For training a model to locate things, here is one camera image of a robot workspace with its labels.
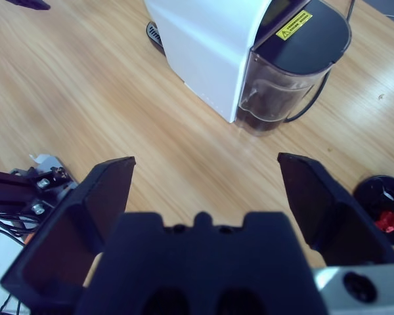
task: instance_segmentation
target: black lid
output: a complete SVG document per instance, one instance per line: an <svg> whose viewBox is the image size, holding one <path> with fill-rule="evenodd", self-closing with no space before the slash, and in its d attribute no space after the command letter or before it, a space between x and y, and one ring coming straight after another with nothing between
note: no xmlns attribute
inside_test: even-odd
<svg viewBox="0 0 394 315"><path fill-rule="evenodd" d="M343 56L351 39L346 19L332 7L312 0L303 10L312 17L286 40L274 33L255 52L281 70L307 75Z"/></svg>

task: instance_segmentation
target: white object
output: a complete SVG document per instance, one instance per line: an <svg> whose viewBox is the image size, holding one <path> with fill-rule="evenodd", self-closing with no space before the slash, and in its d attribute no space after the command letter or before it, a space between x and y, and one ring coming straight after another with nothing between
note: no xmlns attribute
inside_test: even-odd
<svg viewBox="0 0 394 315"><path fill-rule="evenodd" d="M172 70L229 123L271 0L144 0Z"/></svg>

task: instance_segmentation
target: dark liquid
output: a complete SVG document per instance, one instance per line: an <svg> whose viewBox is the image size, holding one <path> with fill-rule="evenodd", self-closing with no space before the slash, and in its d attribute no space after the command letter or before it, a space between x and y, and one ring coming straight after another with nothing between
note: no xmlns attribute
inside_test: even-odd
<svg viewBox="0 0 394 315"><path fill-rule="evenodd" d="M285 118L277 121L265 121L255 117L251 112L243 110L238 106L238 110L236 111L236 120L238 123L245 123L257 133L262 133L276 129L285 120Z"/></svg>

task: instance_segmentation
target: hole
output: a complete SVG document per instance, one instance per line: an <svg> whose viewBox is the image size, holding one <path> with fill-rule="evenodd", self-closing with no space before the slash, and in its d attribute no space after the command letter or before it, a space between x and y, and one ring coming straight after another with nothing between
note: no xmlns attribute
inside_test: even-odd
<svg viewBox="0 0 394 315"><path fill-rule="evenodd" d="M230 226L221 226L219 228L219 232L222 233L222 234L232 234L235 231Z"/></svg>
<svg viewBox="0 0 394 315"><path fill-rule="evenodd" d="M216 315L265 315L263 303L248 289L229 289L219 299Z"/></svg>
<svg viewBox="0 0 394 315"><path fill-rule="evenodd" d="M367 277L354 272L346 273L343 284L347 292L360 302L372 303L378 296L375 285Z"/></svg>
<svg viewBox="0 0 394 315"><path fill-rule="evenodd" d="M184 233L185 230L186 230L186 226L183 225L183 224L177 224L177 225L175 225L175 226L172 228L172 231L173 231L175 234Z"/></svg>
<svg viewBox="0 0 394 315"><path fill-rule="evenodd" d="M157 290L143 308L142 315L189 315L188 302L181 290L167 287Z"/></svg>

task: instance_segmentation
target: red and black object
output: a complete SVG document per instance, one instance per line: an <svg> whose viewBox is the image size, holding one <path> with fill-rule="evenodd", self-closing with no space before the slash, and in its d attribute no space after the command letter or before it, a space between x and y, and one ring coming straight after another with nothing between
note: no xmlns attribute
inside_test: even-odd
<svg viewBox="0 0 394 315"><path fill-rule="evenodd" d="M356 187L353 196L394 245L394 177L368 178Z"/></svg>

